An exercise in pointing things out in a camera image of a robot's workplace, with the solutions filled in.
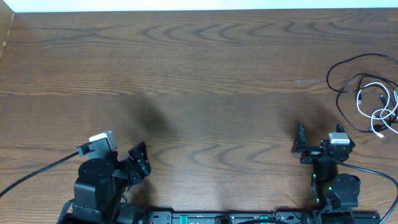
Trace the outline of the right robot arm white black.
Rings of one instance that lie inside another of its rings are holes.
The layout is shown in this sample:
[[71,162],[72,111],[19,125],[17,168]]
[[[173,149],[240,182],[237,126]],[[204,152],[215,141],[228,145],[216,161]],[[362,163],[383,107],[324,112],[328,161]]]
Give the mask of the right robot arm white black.
[[340,123],[319,146],[309,146],[302,124],[297,125],[291,152],[300,154],[301,164],[312,165],[311,192],[318,205],[302,215],[302,223],[355,222],[353,209],[358,206],[361,181],[355,175],[338,172],[338,164],[349,158],[354,147]]

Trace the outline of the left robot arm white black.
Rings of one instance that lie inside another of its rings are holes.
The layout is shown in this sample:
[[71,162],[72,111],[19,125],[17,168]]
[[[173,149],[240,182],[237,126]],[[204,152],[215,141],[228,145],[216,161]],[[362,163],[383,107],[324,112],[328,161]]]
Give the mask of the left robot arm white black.
[[106,138],[77,147],[89,159],[78,169],[74,199],[64,204],[59,223],[149,223],[147,212],[132,207],[122,199],[133,185],[150,175],[151,167],[145,142],[128,150],[126,159],[118,160],[118,152]]

